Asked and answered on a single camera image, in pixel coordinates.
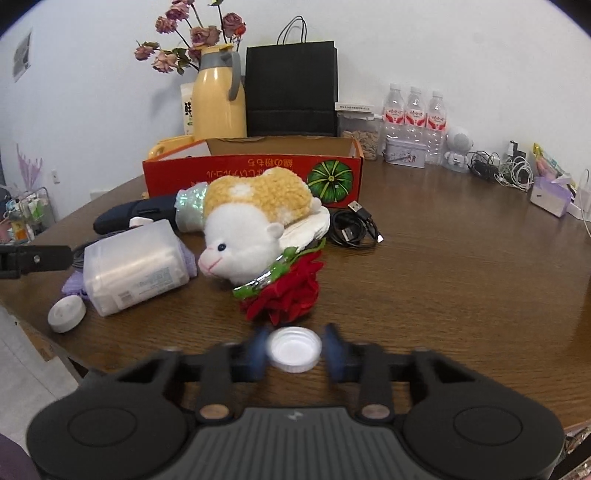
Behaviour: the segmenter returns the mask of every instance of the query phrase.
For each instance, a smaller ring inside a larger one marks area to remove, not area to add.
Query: lid
[[[47,321],[54,332],[64,333],[78,325],[85,313],[86,306],[82,299],[77,295],[69,295],[51,307]]]
[[[321,351],[320,337],[303,327],[281,328],[267,340],[267,355],[271,363],[293,374],[312,370],[318,363]]]

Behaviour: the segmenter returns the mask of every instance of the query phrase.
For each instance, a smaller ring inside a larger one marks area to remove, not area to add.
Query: pumpkin illustration
[[[329,205],[347,198],[353,188],[353,172],[339,160],[327,160],[312,168],[306,183],[312,195]]]

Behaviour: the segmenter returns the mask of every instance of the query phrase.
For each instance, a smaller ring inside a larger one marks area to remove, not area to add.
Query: cable
[[[357,202],[349,204],[350,210],[336,210],[330,215],[328,239],[335,245],[347,248],[373,248],[384,241],[371,214]]]
[[[527,192],[534,184],[534,172],[524,157],[509,158],[499,166],[496,180],[504,187],[513,187]]]
[[[74,260],[72,261],[72,267],[74,267],[75,270],[78,270],[79,272],[83,271],[84,269],[84,250],[86,249],[86,247],[91,246],[92,244],[97,243],[99,240],[102,240],[103,238],[109,238],[110,236],[114,236],[117,235],[118,233],[122,233],[122,232],[126,232],[127,230],[117,230],[116,232],[111,232],[111,233],[107,233],[106,235],[101,235],[98,238],[95,238],[94,240],[91,240],[89,242],[86,242],[84,244],[78,245],[74,250],[72,250],[72,253],[74,254]]]
[[[587,180],[585,180],[585,186],[587,186],[589,184],[589,169],[588,168],[585,169],[585,171],[581,175],[581,179],[583,178],[583,175],[585,175],[585,172],[587,173]],[[580,199],[579,200],[579,208],[581,209],[581,215],[583,216],[583,223],[585,224],[585,228],[587,229],[587,233],[591,237],[591,232],[589,231],[589,226],[587,225],[587,219],[585,218],[585,211],[583,210],[583,199],[581,198],[582,197],[581,190],[583,190],[583,182],[582,181],[579,182],[579,187],[577,189],[577,195],[575,196],[575,200],[577,198]]]
[[[475,152],[468,152],[468,154],[472,155],[470,157],[470,163],[468,163],[468,169],[470,172],[483,180],[496,180],[496,175],[499,173],[499,168],[495,165],[495,155],[497,158],[499,157],[497,153],[489,155],[484,150],[478,150]]]

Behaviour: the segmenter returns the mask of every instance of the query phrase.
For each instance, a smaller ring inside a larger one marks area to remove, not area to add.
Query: black paper bag
[[[245,93],[249,137],[336,136],[334,42],[248,48]]]

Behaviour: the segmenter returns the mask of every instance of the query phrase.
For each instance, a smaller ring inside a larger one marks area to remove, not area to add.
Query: tissue box
[[[531,189],[531,203],[542,207],[552,215],[562,217],[571,202],[570,190],[544,177],[536,177]]]

